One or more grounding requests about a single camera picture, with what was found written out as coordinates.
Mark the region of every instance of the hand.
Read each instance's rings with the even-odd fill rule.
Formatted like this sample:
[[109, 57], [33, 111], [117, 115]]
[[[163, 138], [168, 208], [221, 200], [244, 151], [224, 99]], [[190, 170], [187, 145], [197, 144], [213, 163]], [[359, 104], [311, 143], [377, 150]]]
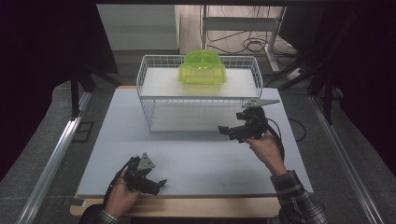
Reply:
[[105, 210], [115, 218], [119, 218], [122, 215], [128, 213], [136, 203], [137, 198], [141, 193], [137, 190], [128, 190], [125, 180], [122, 178], [124, 174], [125, 170], [122, 171], [120, 178], [114, 184], [114, 187], [108, 196], [108, 201], [105, 208]]
[[256, 156], [264, 162], [272, 175], [285, 175], [288, 172], [280, 156], [276, 139], [269, 131], [261, 139], [247, 138], [244, 141], [250, 145]]

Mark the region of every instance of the gray floor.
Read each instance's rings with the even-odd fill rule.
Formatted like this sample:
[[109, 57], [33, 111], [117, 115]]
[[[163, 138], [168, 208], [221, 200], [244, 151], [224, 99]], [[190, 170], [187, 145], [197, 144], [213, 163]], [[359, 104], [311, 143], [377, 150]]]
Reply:
[[[279, 40], [279, 47], [289, 50], [287, 44], [281, 42], [282, 40]], [[236, 46], [227, 43], [222, 47], [226, 48], [227, 45]], [[187, 47], [183, 48], [180, 46], [180, 53]], [[134, 85], [141, 56], [146, 52], [114, 53], [120, 74], [111, 76], [123, 85]], [[266, 59], [258, 57], [258, 60], [262, 74], [271, 74]], [[82, 122], [93, 122], [92, 133], [86, 143], [75, 142], [70, 145], [34, 223], [78, 223], [78, 217], [73, 217], [69, 213], [70, 200], [75, 195], [115, 90], [114, 86], [101, 78], [95, 75], [92, 77], [96, 89], [92, 93], [82, 119]], [[282, 78], [271, 82], [270, 86], [276, 87], [285, 81], [286, 79]], [[330, 223], [370, 223], [318, 121], [318, 116], [306, 94], [307, 83], [309, 80], [280, 94], [288, 117], [298, 120], [306, 128], [306, 137], [298, 142], [298, 146], [315, 196], [326, 205], [327, 218]], [[7, 176], [0, 182], [0, 223], [15, 223], [18, 219], [70, 119], [69, 95], [70, 86], [67, 82], [54, 90], [53, 102], [47, 116]], [[382, 162], [375, 149], [346, 117], [336, 101], [332, 104], [332, 120], [340, 141], [373, 197], [384, 223], [396, 223], [395, 176]], [[290, 125], [296, 139], [304, 135], [301, 125], [293, 120], [290, 120]], [[75, 136], [75, 139], [82, 138], [84, 136], [78, 134]]]

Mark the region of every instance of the wire rack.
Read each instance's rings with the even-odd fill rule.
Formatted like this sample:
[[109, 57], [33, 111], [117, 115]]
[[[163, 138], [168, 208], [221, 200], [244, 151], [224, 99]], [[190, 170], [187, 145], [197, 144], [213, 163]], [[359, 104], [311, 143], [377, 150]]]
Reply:
[[254, 88], [252, 90], [253, 97], [237, 95], [224, 97], [216, 94], [147, 96], [143, 90], [145, 85], [148, 85], [148, 81], [146, 81], [148, 70], [150, 68], [173, 68], [176, 70], [184, 63], [184, 56], [146, 55], [143, 57], [136, 87], [148, 128], [152, 132], [216, 131], [218, 125], [241, 125], [241, 121], [236, 119], [235, 113], [242, 111], [241, 105], [246, 100], [261, 97], [262, 75], [256, 59], [252, 56], [220, 56], [220, 59], [224, 63], [227, 73], [232, 69], [247, 71], [248, 78], [254, 82], [252, 85]]

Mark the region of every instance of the plaid sleeve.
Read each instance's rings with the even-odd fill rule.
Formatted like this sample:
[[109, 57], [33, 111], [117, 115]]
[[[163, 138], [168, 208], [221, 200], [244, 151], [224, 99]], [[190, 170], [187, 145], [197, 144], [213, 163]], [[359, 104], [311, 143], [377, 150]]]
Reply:
[[295, 171], [272, 176], [271, 181], [289, 223], [327, 223], [323, 204], [304, 189]]
[[107, 211], [102, 210], [93, 224], [119, 224], [119, 221]]

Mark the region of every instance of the green plastic container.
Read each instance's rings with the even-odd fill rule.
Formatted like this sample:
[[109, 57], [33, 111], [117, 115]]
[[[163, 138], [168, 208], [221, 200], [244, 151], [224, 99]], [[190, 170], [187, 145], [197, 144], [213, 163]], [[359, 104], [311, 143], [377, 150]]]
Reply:
[[221, 85], [226, 82], [225, 66], [215, 51], [198, 49], [185, 56], [178, 80], [183, 84]]

